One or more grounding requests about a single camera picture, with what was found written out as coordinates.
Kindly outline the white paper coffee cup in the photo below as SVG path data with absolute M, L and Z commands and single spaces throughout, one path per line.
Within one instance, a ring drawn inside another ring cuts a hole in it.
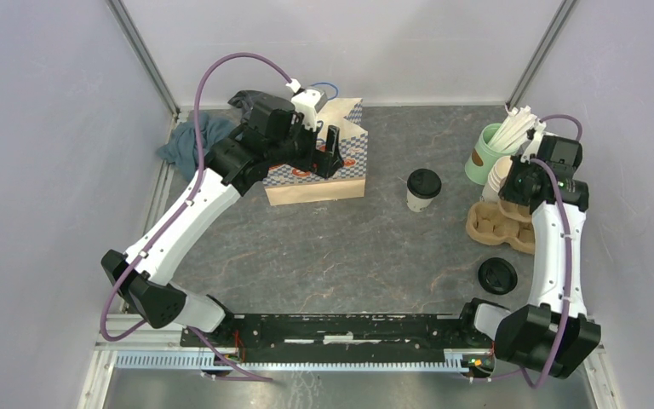
M 424 211 L 433 202 L 433 197 L 423 198 L 422 196 L 415 195 L 411 191 L 406 193 L 406 205 L 409 210 L 413 212 Z

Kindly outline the black plastic cup lid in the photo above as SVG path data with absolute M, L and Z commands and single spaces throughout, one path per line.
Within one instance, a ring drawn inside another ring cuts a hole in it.
M 406 186 L 419 199 L 433 199 L 441 192 L 442 181 L 433 170 L 420 168 L 410 173 Z

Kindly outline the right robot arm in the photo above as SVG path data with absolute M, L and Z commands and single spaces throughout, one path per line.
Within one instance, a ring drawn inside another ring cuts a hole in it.
M 581 237 L 587 183 L 574 175 L 582 162 L 578 140 L 546 135 L 536 151 L 514 155 L 499 196 L 525 205 L 535 232 L 531 292 L 515 311 L 478 298 L 466 304 L 460 341 L 478 348 L 489 339 L 497 359 L 518 367 L 528 385 L 565 379 L 600 345 L 602 329 L 588 319 L 581 289 Z

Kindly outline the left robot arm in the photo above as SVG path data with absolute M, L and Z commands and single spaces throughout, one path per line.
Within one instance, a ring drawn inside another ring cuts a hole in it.
M 246 124 L 218 141 L 203 156 L 187 189 L 163 217 L 126 251 L 109 250 L 100 265 L 120 296 L 154 329 L 190 325 L 213 347 L 227 345 L 233 324 L 214 298 L 173 284 L 181 260 L 216 218 L 242 198 L 272 167 L 287 164 L 328 179 L 343 166 L 339 129 L 323 128 L 317 114 L 327 98 L 317 89 L 297 91 L 290 100 L 263 95 Z

